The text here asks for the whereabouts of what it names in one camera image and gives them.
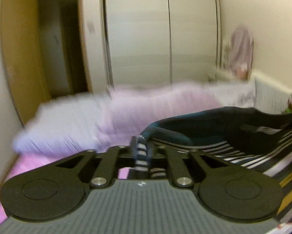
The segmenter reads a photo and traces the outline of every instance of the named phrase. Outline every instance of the white closet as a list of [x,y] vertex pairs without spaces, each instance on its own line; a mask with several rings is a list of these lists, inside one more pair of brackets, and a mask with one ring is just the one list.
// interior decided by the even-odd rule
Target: white closet
[[105,0],[114,85],[207,80],[216,65],[216,0]]

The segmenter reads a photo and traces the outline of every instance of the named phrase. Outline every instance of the gray gripper base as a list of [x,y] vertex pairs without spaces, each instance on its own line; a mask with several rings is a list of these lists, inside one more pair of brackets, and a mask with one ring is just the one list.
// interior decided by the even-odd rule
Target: gray gripper base
[[0,234],[264,234],[277,225],[274,219],[242,224],[218,218],[192,191],[167,180],[116,180],[107,189],[92,190],[63,218],[30,223],[9,217]]

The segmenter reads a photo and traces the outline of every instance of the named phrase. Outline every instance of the pink bed sheet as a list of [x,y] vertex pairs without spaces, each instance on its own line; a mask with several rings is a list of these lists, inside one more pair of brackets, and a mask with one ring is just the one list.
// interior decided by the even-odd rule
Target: pink bed sheet
[[[47,165],[59,159],[61,158],[46,157],[40,155],[21,155],[11,168],[6,179],[8,180],[16,175]],[[125,179],[128,175],[128,169],[129,168],[121,169],[119,171],[119,178]],[[0,223],[2,223],[6,218],[7,216],[3,210],[2,204],[0,203]]]

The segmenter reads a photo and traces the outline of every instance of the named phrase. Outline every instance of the silver bolt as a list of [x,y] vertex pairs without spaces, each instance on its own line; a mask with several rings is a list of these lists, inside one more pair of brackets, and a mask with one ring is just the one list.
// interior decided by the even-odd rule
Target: silver bolt
[[178,178],[176,182],[181,186],[188,186],[189,184],[192,183],[192,180],[187,177],[182,177],[182,178]]
[[102,177],[94,178],[91,180],[91,183],[96,186],[102,186],[107,183],[107,180]]

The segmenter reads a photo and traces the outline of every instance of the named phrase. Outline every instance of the striped fabric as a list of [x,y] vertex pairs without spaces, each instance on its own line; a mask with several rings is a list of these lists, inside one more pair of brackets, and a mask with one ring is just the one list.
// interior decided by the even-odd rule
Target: striped fabric
[[[172,146],[181,153],[187,153],[193,148],[200,149],[223,160],[264,173],[276,179],[284,192],[284,199],[276,218],[281,222],[287,222],[292,218],[292,128],[284,129],[282,133],[283,136],[279,140],[277,147],[273,151],[260,155],[246,154],[241,149],[232,147],[227,141],[196,147],[175,145],[156,139],[153,141],[156,145]],[[162,170],[159,170],[158,173],[165,174]]]

